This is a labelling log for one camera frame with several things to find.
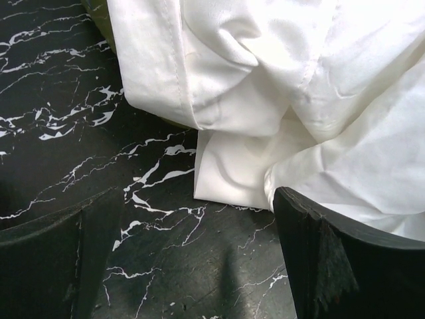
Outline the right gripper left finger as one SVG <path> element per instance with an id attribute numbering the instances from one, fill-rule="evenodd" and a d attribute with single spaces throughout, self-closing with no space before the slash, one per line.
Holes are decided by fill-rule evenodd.
<path id="1" fill-rule="evenodd" d="M 109 188 L 1 230 L 1 317 L 91 318 L 123 214 Z"/>

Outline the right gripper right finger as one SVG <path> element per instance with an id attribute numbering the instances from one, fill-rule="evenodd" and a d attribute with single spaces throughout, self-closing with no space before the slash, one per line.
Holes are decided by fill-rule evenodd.
<path id="1" fill-rule="evenodd" d="M 298 318 L 423 318 L 424 243 L 340 215 L 289 187 L 274 214 Z"/>

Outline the white shirt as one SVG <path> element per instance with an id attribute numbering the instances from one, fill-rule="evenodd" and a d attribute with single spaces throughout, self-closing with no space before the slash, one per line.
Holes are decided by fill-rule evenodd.
<path id="1" fill-rule="evenodd" d="M 126 100 L 198 131 L 194 196 L 279 187 L 424 239 L 424 2 L 109 1 Z"/>

